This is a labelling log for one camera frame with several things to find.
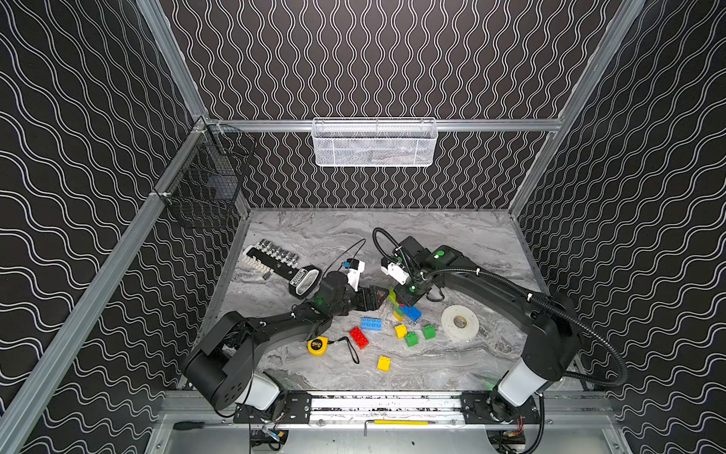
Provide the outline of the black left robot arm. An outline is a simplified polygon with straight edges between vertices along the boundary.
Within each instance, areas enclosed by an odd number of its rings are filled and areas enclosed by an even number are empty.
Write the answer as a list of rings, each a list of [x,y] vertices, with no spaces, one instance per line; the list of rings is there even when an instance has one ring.
[[[354,289],[345,274],[331,272],[312,296],[287,313],[264,318],[224,314],[187,356],[181,372],[214,410],[224,410],[247,395],[268,351],[318,338],[336,317],[378,310],[388,296],[389,290],[378,286]]]

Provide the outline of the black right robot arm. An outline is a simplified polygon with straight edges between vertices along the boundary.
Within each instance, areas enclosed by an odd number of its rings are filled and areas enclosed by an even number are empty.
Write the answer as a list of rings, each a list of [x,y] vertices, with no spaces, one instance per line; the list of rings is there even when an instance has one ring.
[[[395,278],[394,292],[399,303],[416,306],[432,288],[451,289],[493,310],[526,335],[520,359],[493,387],[489,397],[492,409],[519,409],[562,378],[602,388],[617,388],[629,378],[624,357],[580,319],[568,297],[522,287],[447,245],[429,250],[412,236],[398,241],[381,227],[372,230],[372,242],[385,265],[403,273]],[[585,336],[610,354],[616,364],[613,378],[587,376],[569,369]]]

